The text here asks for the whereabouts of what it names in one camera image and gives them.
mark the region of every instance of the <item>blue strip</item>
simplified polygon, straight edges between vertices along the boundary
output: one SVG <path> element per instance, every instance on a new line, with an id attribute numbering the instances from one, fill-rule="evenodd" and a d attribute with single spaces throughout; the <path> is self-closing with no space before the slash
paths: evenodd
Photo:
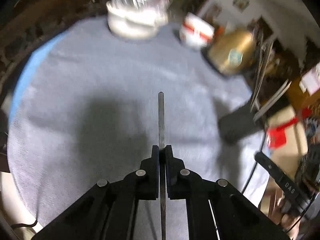
<path id="1" fill-rule="evenodd" d="M 26 63 L 19 80 L 17 82 L 16 88 L 14 89 L 14 93 L 12 96 L 11 109 L 9 114 L 9 125 L 12 122 L 13 118 L 16 115 L 17 109 L 20 105 L 20 101 L 24 91 L 27 86 L 30 84 L 37 68 L 40 64 L 45 60 L 49 52 L 53 49 L 55 45 L 57 45 L 66 35 L 66 32 L 60 33 L 53 39 L 49 40 L 47 43 L 42 45 L 40 48 L 36 49 L 28 62 Z"/>

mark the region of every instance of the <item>wire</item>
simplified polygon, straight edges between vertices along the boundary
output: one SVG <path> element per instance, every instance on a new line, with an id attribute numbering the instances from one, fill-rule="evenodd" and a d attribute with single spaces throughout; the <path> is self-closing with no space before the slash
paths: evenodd
<path id="1" fill-rule="evenodd" d="M 23 228 L 23 227 L 25 227 L 25 228 L 32 228 L 32 227 L 35 227 L 37 223 L 38 223 L 38 220 L 36 219 L 36 221 L 35 221 L 33 224 L 31 224 L 31 225 L 27 225 L 27 224 L 23 224 L 23 223 L 13 224 L 13 225 L 11 225 L 11 228 L 12 228 L 12 229 Z"/>
<path id="2" fill-rule="evenodd" d="M 290 227 L 290 229 L 288 229 L 287 231 L 285 231 L 285 233 L 289 233 L 298 223 L 299 221 L 303 218 L 303 216 L 307 213 L 309 207 L 312 205 L 312 203 L 314 202 L 314 200 L 316 199 L 316 195 L 314 194 L 312 196 L 312 199 L 310 201 L 310 203 L 308 204 L 308 206 L 306 207 L 306 209 L 301 213 L 301 216 L 299 217 L 299 219 L 293 224 L 292 227 Z"/>
<path id="3" fill-rule="evenodd" d="M 265 141 L 266 141 L 266 137 L 267 137 L 267 133 L 265 132 L 264 135 L 263 135 L 263 140 L 262 140 L 262 143 L 261 143 L 259 152 L 261 152 L 262 149 L 263 149 L 264 143 L 265 143 Z M 242 194 L 242 195 L 243 195 L 243 193 L 245 192 L 245 190 L 247 189 L 247 187 L 248 187 L 248 185 L 249 185 L 249 183 L 250 183 L 250 180 L 251 180 L 251 178 L 252 178 L 252 176 L 253 176 L 253 174 L 254 174 L 254 171 L 255 171 L 256 168 L 257 168 L 257 165 L 258 165 L 258 163 L 257 163 L 256 161 L 254 161 L 254 164 L 253 164 L 253 167 L 252 167 L 252 169 L 251 169 L 250 175 L 249 175 L 249 177 L 247 178 L 247 182 L 245 183 L 245 185 L 244 185 L 244 187 L 243 187 L 243 189 L 242 189 L 242 191 L 241 191 L 241 194 Z"/>

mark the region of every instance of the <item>gray fabric surface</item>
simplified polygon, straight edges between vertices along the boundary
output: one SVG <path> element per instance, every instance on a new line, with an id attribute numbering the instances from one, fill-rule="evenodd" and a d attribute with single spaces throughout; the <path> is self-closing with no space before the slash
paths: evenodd
<path id="1" fill-rule="evenodd" d="M 8 158 L 20 195 L 45 226 L 100 178 L 139 168 L 158 144 L 164 92 L 166 143 L 202 178 L 241 189 L 262 134 L 223 143 L 217 119 L 250 97 L 243 77 L 222 78 L 182 46 L 177 25 L 150 41 L 113 36 L 106 19 L 77 23 L 49 53 L 10 126 Z M 258 205 L 268 174 L 258 166 L 245 195 Z M 160 202 L 141 201 L 136 239 L 160 239 Z M 167 239 L 187 239 L 185 201 L 167 200 Z"/>

